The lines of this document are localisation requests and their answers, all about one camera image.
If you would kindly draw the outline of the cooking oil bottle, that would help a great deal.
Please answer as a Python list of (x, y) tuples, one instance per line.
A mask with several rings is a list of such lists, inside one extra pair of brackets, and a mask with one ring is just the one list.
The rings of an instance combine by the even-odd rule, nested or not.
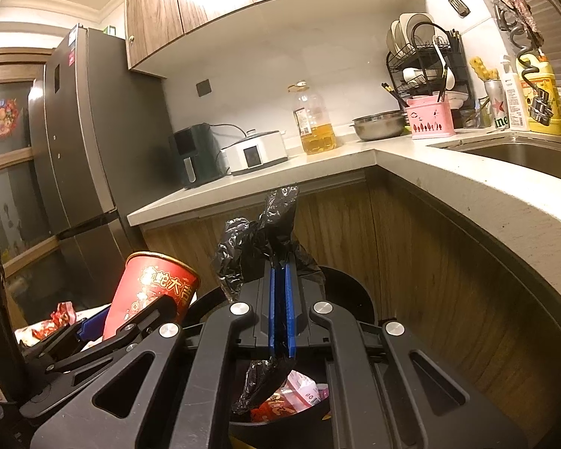
[(293, 116), (304, 152), (311, 155), (335, 149), (336, 137), (323, 98), (305, 80), (289, 85), (288, 93), (294, 101)]

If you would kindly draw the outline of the black round trash bin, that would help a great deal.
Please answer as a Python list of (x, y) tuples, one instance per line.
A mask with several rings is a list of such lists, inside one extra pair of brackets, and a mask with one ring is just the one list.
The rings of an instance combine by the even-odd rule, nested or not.
[[(347, 309), (358, 322), (370, 324), (372, 326), (376, 318), (376, 314), (374, 312), (372, 301), (366, 289), (353, 277), (345, 273), (333, 270), (331, 268), (325, 268), (322, 272), (324, 273), (325, 277), (323, 290), (324, 298), (329, 302)], [(257, 299), (261, 303), (260, 307), (258, 308), (261, 308), (264, 302), (264, 294), (262, 293), (263, 282), (259, 280), (250, 283), (254, 283), (256, 285)], [(243, 287), (240, 298), (235, 302), (241, 299), (244, 289), (250, 283)], [(214, 312), (218, 308), (225, 305), (231, 305), (235, 302), (229, 302), (223, 290), (220, 288), (216, 288), (215, 290), (208, 292), (208, 294), (205, 294), (205, 296), (199, 298), (198, 301), (191, 305), (185, 323), (189, 327), (197, 326), (198, 324), (206, 322), (209, 318), (209, 315), (211, 315), (212, 312)], [(255, 330), (254, 335), (258, 339), (264, 340), (266, 342), (267, 328), (265, 326), (264, 315), (261, 315), (263, 319), (261, 322), (259, 322), (258, 328)], [(265, 353), (265, 358), (260, 360), (264, 360), (269, 356), (267, 346), (265, 348)], [(329, 385), (326, 382), (325, 377), (320, 369), (316, 367), (307, 367), (304, 363), (298, 361), (297, 359), (296, 365), (291, 371), (293, 370), (296, 370), (304, 375), (308, 375), (320, 383), (325, 383), (329, 388)], [(283, 419), (277, 419), (276, 421), (258, 422), (270, 423), (275, 427), (276, 445), (274, 448), (293, 448), (289, 446), (289, 443), (295, 441), (297, 438), (296, 436), (292, 435), (289, 430), (291, 430), (292, 426), (295, 426), (300, 422), (298, 418), (300, 413), (302, 412), (286, 416)], [(250, 422), (250, 412), (245, 413), (245, 415), (243, 416), (245, 416), (248, 422)]]

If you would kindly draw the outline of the black air fryer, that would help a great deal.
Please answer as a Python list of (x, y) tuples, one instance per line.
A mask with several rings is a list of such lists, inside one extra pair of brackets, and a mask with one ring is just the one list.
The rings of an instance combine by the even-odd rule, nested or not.
[(177, 173), (185, 189), (222, 178), (221, 149), (207, 123), (179, 130), (169, 138)]

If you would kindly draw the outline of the glass sliding door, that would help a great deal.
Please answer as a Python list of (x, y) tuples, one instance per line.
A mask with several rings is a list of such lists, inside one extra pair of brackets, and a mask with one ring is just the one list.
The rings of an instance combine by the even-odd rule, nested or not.
[(48, 226), (35, 174), (28, 100), (38, 97), (49, 50), (0, 49), (0, 100), (15, 98), (17, 127), (0, 140), (0, 256), (8, 277), (17, 275), (57, 249)]

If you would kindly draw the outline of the red paper cup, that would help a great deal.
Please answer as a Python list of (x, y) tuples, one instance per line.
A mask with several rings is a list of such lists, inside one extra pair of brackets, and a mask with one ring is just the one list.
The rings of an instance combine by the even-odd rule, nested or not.
[(197, 271), (181, 260), (153, 251), (131, 253), (110, 305), (102, 339), (113, 337), (125, 322), (162, 296), (174, 300), (174, 320), (181, 321), (199, 285)]

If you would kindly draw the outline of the wooden lower cabinet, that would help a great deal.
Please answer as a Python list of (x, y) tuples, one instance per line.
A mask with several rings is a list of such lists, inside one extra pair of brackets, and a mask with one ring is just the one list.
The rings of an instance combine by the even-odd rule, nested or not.
[[(235, 213), (159, 220), (141, 233), (150, 251), (195, 269), (208, 294), (222, 289), (214, 258), (226, 222), (256, 220), (266, 198)], [(299, 190), (294, 233), (322, 271), (366, 289), (373, 326), (402, 324), (507, 416), (527, 447), (561, 448), (561, 295), (525, 260), (378, 166), (346, 186)]]

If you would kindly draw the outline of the grey refrigerator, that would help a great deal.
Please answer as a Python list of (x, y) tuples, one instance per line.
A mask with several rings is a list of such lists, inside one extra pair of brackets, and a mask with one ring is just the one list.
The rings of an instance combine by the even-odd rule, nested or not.
[(57, 300), (103, 305), (128, 256), (145, 249), (128, 215), (180, 187), (163, 83), (128, 70), (124, 40), (77, 25), (34, 84), (34, 167), (68, 269)]

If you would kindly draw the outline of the steel sink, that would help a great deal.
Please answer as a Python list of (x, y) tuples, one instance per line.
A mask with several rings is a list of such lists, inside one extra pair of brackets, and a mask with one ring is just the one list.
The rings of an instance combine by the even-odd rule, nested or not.
[(561, 137), (507, 133), (443, 142), (435, 148), (500, 160), (561, 180)]

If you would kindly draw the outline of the steel bowl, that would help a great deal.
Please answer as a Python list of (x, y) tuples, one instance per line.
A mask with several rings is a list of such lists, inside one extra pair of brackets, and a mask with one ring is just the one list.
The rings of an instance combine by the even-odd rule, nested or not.
[(406, 114), (401, 110), (389, 110), (369, 114), (353, 120), (353, 128), (363, 141), (375, 141), (400, 136), (406, 126)]

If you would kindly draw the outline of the red snack wrapper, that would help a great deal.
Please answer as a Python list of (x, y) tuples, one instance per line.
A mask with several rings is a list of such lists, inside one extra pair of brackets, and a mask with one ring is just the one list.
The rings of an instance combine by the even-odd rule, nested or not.
[(71, 301), (59, 302), (56, 309), (50, 313), (50, 319), (40, 321), (37, 327), (31, 329), (34, 339), (43, 340), (57, 332), (64, 326), (72, 326), (77, 322), (77, 312)]

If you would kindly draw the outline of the black dish rack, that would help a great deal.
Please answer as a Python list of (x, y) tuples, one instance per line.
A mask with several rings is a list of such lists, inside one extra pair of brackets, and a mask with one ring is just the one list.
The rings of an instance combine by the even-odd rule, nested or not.
[(458, 31), (441, 27), (430, 14), (406, 12), (391, 23), (387, 48), (390, 82), (405, 100), (437, 95), (441, 78), (448, 78), (446, 100), (454, 126), (462, 129), (474, 112), (474, 92)]

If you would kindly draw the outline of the yellow detergent bottle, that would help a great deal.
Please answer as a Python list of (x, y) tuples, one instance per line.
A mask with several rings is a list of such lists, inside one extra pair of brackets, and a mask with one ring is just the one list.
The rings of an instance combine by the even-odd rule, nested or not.
[(545, 56), (525, 54), (516, 62), (529, 130), (561, 136), (561, 96), (554, 69)]

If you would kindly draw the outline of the black plastic bag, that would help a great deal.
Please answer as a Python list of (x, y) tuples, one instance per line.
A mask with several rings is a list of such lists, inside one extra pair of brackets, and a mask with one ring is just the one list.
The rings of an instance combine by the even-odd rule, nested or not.
[(269, 356), (252, 361), (244, 387), (232, 410), (243, 416), (257, 409), (289, 377), (296, 365), (298, 336), (308, 326), (297, 298), (300, 282), (324, 290), (324, 273), (294, 233), (299, 188), (280, 187), (267, 195), (259, 217), (230, 219), (215, 251), (215, 273), (226, 297), (240, 298), (245, 285), (263, 282), (264, 315)]

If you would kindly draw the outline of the green beer can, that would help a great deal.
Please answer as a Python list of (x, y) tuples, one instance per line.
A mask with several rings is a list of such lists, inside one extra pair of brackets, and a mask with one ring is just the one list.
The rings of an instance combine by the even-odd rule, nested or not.
[(508, 104), (503, 84), (499, 79), (490, 79), (484, 83), (490, 102), (490, 117), (497, 130), (510, 127)]

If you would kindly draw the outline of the white bottle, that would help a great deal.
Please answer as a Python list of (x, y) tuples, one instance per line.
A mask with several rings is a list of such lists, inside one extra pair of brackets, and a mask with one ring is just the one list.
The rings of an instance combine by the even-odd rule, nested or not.
[(523, 88), (515, 62), (510, 56), (504, 55), (500, 66), (502, 66), (500, 81), (506, 93), (510, 128), (516, 131), (529, 131)]

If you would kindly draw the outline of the pink utensil holder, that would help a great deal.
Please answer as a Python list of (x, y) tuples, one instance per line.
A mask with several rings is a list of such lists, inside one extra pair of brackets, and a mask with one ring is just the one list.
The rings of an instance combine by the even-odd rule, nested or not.
[(405, 108), (413, 139), (446, 138), (455, 135), (449, 103), (436, 95), (413, 96)]

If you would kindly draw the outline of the red door decoration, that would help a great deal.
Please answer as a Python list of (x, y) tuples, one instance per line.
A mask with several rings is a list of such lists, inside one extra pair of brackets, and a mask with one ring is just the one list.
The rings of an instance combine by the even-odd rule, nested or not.
[(13, 135), (17, 127), (19, 114), (20, 110), (15, 98), (0, 100), (0, 140)]

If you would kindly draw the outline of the white rice cooker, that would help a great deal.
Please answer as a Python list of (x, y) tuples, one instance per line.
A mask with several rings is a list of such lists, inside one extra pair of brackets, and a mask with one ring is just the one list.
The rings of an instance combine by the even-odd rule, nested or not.
[(222, 149), (224, 159), (232, 175), (241, 175), (289, 159), (280, 131), (248, 135)]

